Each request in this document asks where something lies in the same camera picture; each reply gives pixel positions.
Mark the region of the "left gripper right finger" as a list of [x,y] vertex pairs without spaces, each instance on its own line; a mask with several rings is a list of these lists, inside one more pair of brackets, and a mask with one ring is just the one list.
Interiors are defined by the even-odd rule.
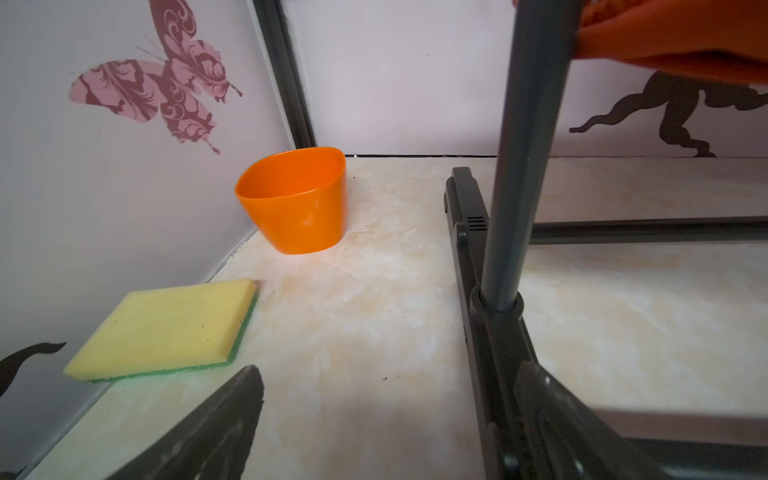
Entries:
[[525,362],[515,384],[535,479],[668,479],[542,366]]

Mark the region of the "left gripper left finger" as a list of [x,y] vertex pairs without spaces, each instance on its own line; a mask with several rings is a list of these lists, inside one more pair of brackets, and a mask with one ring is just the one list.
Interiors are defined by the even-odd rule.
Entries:
[[239,479],[264,403],[259,369],[248,365],[112,479]]

